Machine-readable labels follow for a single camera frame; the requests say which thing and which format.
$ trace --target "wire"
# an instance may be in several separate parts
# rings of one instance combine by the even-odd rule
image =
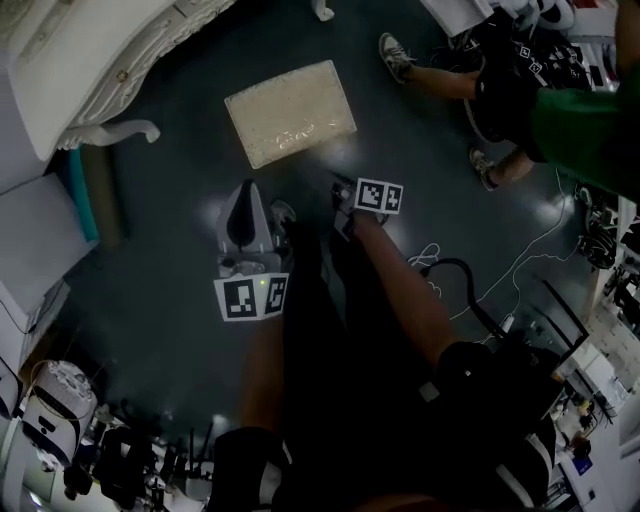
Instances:
[[[443,258],[439,261],[436,261],[430,267],[422,268],[420,270],[420,274],[426,279],[429,277],[429,273],[431,272],[431,270],[438,265],[455,265],[460,270],[462,270],[462,272],[464,272],[467,278],[467,303],[469,304],[471,310],[491,334],[493,334],[497,339],[504,341],[506,333],[500,328],[495,320],[493,320],[493,318],[491,318],[487,314],[487,312],[478,305],[475,293],[473,273],[471,272],[471,268],[469,267],[469,265],[458,258]]]
[[[513,275],[512,275],[512,283],[513,286],[515,287],[515,289],[518,291],[518,300],[516,302],[515,307],[511,310],[510,313],[507,313],[504,318],[500,321],[500,325],[503,324],[503,322],[510,316],[515,314],[515,312],[517,311],[517,309],[520,307],[520,302],[521,302],[521,290],[520,287],[518,286],[518,284],[516,283],[516,274],[518,272],[518,270],[520,270],[527,262],[529,262],[532,259],[536,259],[536,258],[549,258],[549,259],[555,259],[558,260],[560,262],[565,262],[567,260],[569,260],[578,250],[578,247],[580,246],[580,241],[578,241],[578,243],[576,244],[576,246],[574,247],[574,249],[571,251],[571,253],[566,256],[565,258],[560,258],[557,255],[549,255],[549,254],[536,254],[536,255],[531,255],[529,256],[526,260],[524,260],[522,263],[520,263],[518,265],[518,261],[520,261],[520,259],[527,253],[527,251],[529,249],[531,249],[531,247],[536,243],[539,242],[540,240],[542,240],[544,237],[546,237],[547,235],[549,235],[550,233],[552,233],[553,231],[555,231],[558,226],[560,226],[560,224],[562,223],[562,219],[564,218],[564,212],[565,212],[565,208],[566,208],[566,196],[564,194],[564,191],[562,190],[562,185],[560,183],[560,174],[558,173],[558,169],[556,168],[556,180],[558,182],[558,190],[560,192],[560,195],[562,196],[562,209],[560,211],[560,217],[558,218],[558,221],[551,227],[549,228],[547,231],[545,231],[542,235],[540,235],[539,237],[533,239],[531,242],[529,242],[529,244],[527,245],[527,247],[520,253],[520,255],[513,261],[511,267],[509,267],[509,270],[507,270],[507,272],[505,272],[505,274],[498,279],[486,292],[485,294],[480,297],[477,301],[476,304],[482,300],[484,300],[487,295],[489,295],[489,293],[491,293],[491,291],[498,286],[498,284],[500,284],[505,277],[507,277],[512,271],[513,271]],[[429,252],[429,249],[431,249],[432,247],[435,247],[435,253],[433,254],[427,254]],[[434,265],[434,262],[437,263],[439,261],[438,256],[440,255],[440,246],[435,243],[432,242],[429,245],[427,245],[424,249],[422,249],[422,251],[420,252],[420,254],[418,254],[417,256],[412,256],[411,258],[409,258],[407,260],[407,262],[412,266],[421,266],[421,267],[426,267],[426,268],[430,268]],[[438,297],[442,298],[442,289],[439,286],[436,286],[433,282],[428,281],[428,283],[431,285],[431,287],[433,288],[434,291],[436,291],[438,293]],[[466,309],[464,309],[463,311],[461,311],[460,313],[452,316],[449,320],[455,320],[456,318],[464,315],[467,311],[469,311],[469,309],[471,309],[471,306],[467,306]],[[493,334],[489,334],[487,337],[485,337],[484,339],[481,340],[476,340],[473,341],[472,343],[479,343],[479,344],[484,344],[486,343],[489,339],[494,338],[495,336]]]
[[[520,270],[520,268],[522,268],[525,265],[525,263],[527,263],[529,260],[533,260],[536,258],[549,258],[551,260],[558,260],[559,262],[564,263],[576,253],[576,251],[578,250],[578,247],[580,247],[580,241],[578,241],[576,246],[569,253],[569,256],[567,256],[566,258],[560,258],[560,256],[555,256],[555,255],[551,256],[549,254],[536,254],[536,255],[529,256],[526,260],[520,263],[520,265],[518,265],[517,268],[513,271],[513,276],[512,276],[513,286],[515,286],[516,290],[518,290],[518,302],[516,303],[516,307],[513,308],[513,310],[509,314],[513,315],[516,312],[516,309],[520,307],[521,292],[520,292],[520,287],[516,284],[516,273],[518,272],[518,270]]]
[[[436,252],[434,254],[426,254],[426,252],[431,247],[435,247],[436,248]],[[440,254],[440,246],[438,244],[436,244],[435,242],[432,242],[429,245],[427,245],[424,249],[422,249],[422,252],[420,252],[420,254],[418,254],[417,256],[412,256],[411,258],[409,258],[407,260],[407,262],[412,267],[415,267],[416,265],[421,265],[423,267],[430,267],[431,265],[433,265],[433,262],[425,263],[424,260],[433,259],[433,260],[435,260],[437,262],[439,254]],[[442,288],[440,288],[439,286],[436,286],[431,281],[427,281],[427,282],[431,285],[431,288],[433,288],[433,291],[438,294],[438,298],[441,299],[442,298]]]
[[[56,299],[58,298],[58,293],[60,293],[60,289],[62,288],[62,284],[60,284],[58,286],[58,289],[56,290],[55,295],[53,296],[53,299],[51,299],[51,302],[49,302],[49,305],[47,306],[47,308],[44,310],[43,313],[41,313],[39,315],[39,317],[42,319],[44,317],[44,315],[46,315],[49,310],[51,309],[51,306],[53,305],[53,303],[56,301]],[[37,321],[35,324],[33,324],[29,330],[27,331],[23,331],[20,326],[18,325],[18,322],[15,321],[15,319],[13,318],[13,316],[11,316],[11,313],[9,312],[9,309],[7,308],[7,306],[5,305],[4,302],[2,302],[0,300],[0,304],[2,305],[2,307],[4,308],[4,310],[7,312],[7,315],[9,316],[9,319],[11,320],[11,322],[13,322],[13,325],[15,325],[16,329],[18,329],[22,334],[24,334],[25,336],[31,334],[33,331],[35,331],[38,328],[39,325],[39,321]]]
[[[547,235],[549,235],[549,234],[551,234],[553,231],[555,231],[555,230],[558,228],[558,226],[560,226],[560,224],[561,224],[561,222],[562,222],[562,219],[563,219],[563,217],[564,217],[564,210],[565,210],[565,206],[566,206],[566,202],[567,202],[567,201],[566,201],[566,199],[567,199],[567,198],[566,198],[566,196],[564,195],[564,192],[563,192],[563,190],[562,190],[562,185],[560,184],[560,174],[558,173],[558,169],[557,169],[557,168],[556,168],[556,179],[558,180],[558,190],[560,191],[560,195],[562,196],[562,210],[560,211],[560,218],[558,219],[558,221],[557,221],[557,222],[556,222],[556,223],[555,223],[551,228],[549,228],[547,231],[545,231],[542,235],[540,235],[538,238],[534,238],[531,242],[529,242],[529,245],[527,245],[527,247],[524,249],[524,251],[522,251],[522,252],[520,253],[520,255],[519,255],[519,256],[518,256],[518,257],[513,261],[513,264],[511,265],[511,267],[509,267],[509,270],[507,270],[507,271],[504,273],[504,275],[503,275],[500,279],[498,279],[495,283],[493,283],[493,285],[492,285],[492,286],[491,286],[491,287],[490,287],[490,288],[485,292],[485,294],[484,294],[482,297],[480,297],[480,298],[477,300],[477,302],[481,302],[481,301],[483,301],[483,300],[487,297],[487,295],[489,295],[489,293],[491,293],[491,291],[492,291],[496,286],[498,286],[498,285],[499,285],[499,284],[504,280],[504,278],[505,278],[505,277],[507,277],[507,276],[511,273],[511,271],[516,267],[516,265],[517,265],[518,261],[520,261],[520,258],[522,258],[522,257],[527,253],[527,251],[528,251],[529,249],[531,249],[531,247],[533,246],[533,244],[535,244],[536,242],[539,242],[539,241],[540,241],[540,240],[542,240],[544,237],[546,237]],[[574,252],[575,252],[575,249],[574,249],[574,251],[573,251],[573,252],[572,252],[572,253],[571,253],[571,254],[570,254],[566,259],[569,259],[571,256],[573,256],[573,253],[574,253]],[[524,261],[524,263],[526,263],[527,261],[529,261],[529,260],[530,260],[530,259],[532,259],[532,258],[540,258],[540,257],[543,257],[543,256],[546,256],[546,257],[548,257],[548,258],[556,258],[556,259],[560,259],[560,258],[558,258],[557,256],[549,256],[548,254],[540,254],[540,255],[537,255],[537,256],[530,256],[529,258],[527,258],[527,259]],[[520,296],[519,296],[519,295],[520,295],[520,289],[518,288],[518,306],[520,305]],[[470,306],[467,306],[467,307],[466,307],[464,310],[462,310],[460,313],[458,313],[458,314],[456,314],[456,315],[453,315],[449,320],[455,320],[456,318],[461,317],[461,316],[462,316],[462,315],[464,315],[467,311],[469,311],[469,309],[471,309],[471,307],[470,307]]]

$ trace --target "black and white marker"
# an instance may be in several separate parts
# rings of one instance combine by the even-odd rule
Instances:
[[[225,322],[250,322],[282,314],[289,274],[237,275],[214,286]]]
[[[400,213],[404,187],[386,181],[358,179],[354,208],[397,215]]]

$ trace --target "green shirt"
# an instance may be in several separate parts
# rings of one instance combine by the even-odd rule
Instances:
[[[640,204],[640,65],[616,93],[540,89],[530,116],[551,164]]]

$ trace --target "white cabinet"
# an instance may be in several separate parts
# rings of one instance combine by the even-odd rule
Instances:
[[[62,307],[62,277],[94,246],[55,175],[0,196],[0,356],[14,371]]]

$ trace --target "shoe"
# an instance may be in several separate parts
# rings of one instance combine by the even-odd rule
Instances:
[[[491,182],[488,173],[496,165],[484,155],[478,148],[471,148],[469,150],[469,162],[478,173],[480,181],[489,192],[494,191],[498,186]]]
[[[402,75],[407,71],[416,59],[409,57],[400,43],[389,33],[380,36],[380,57],[389,68],[389,71],[399,84],[406,84],[407,81]]]

